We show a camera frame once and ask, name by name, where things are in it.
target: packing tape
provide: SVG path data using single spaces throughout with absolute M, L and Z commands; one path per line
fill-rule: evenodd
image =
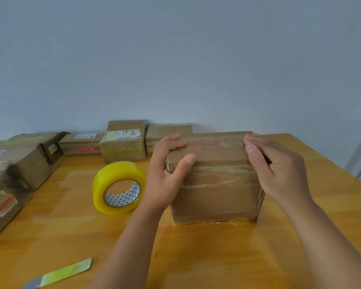
M 130 179 L 135 183 L 121 194 L 108 192 L 113 184 Z M 120 215 L 138 207 L 146 185 L 146 177 L 130 161 L 119 161 L 103 167 L 92 182 L 93 203 L 104 214 Z

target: fingernail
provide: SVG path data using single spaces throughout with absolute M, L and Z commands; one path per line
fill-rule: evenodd
M 247 151 L 248 153 L 251 153 L 251 152 L 253 152 L 254 150 L 257 150 L 257 147 L 256 147 L 255 145 L 253 145 L 253 144 L 247 144 L 247 145 L 246 145 L 246 151 Z
M 195 155 L 194 154 L 189 154 L 186 156 L 186 162 L 190 163 L 190 164 L 194 164 L 195 162 Z

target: hand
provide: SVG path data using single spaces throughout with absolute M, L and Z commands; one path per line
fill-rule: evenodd
M 262 189 L 282 209 L 299 208 L 314 203 L 301 155 L 257 133 L 246 134 L 244 143 Z
M 166 158 L 170 150 L 185 145 L 185 141 L 179 140 L 179 134 L 165 136 L 156 144 L 147 172 L 146 190 L 140 206 L 162 214 L 173 202 L 184 176 L 195 163 L 195 155 L 186 155 L 172 174 L 166 170 Z

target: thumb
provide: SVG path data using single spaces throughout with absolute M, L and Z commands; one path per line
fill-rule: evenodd
M 251 165 L 255 168 L 259 178 L 268 176 L 272 173 L 269 165 L 267 164 L 265 157 L 262 152 L 257 148 L 257 146 L 247 143 L 246 152 L 249 156 L 249 161 Z
M 194 154 L 186 155 L 181 161 L 179 161 L 178 166 L 171 175 L 171 180 L 176 186 L 179 187 L 181 185 L 183 178 L 190 171 L 194 163 Z

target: forearm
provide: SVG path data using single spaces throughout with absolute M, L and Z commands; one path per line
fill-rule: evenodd
M 314 202 L 286 211 L 318 288 L 361 288 L 361 255 Z
M 161 213 L 139 206 L 90 289 L 144 288 Z

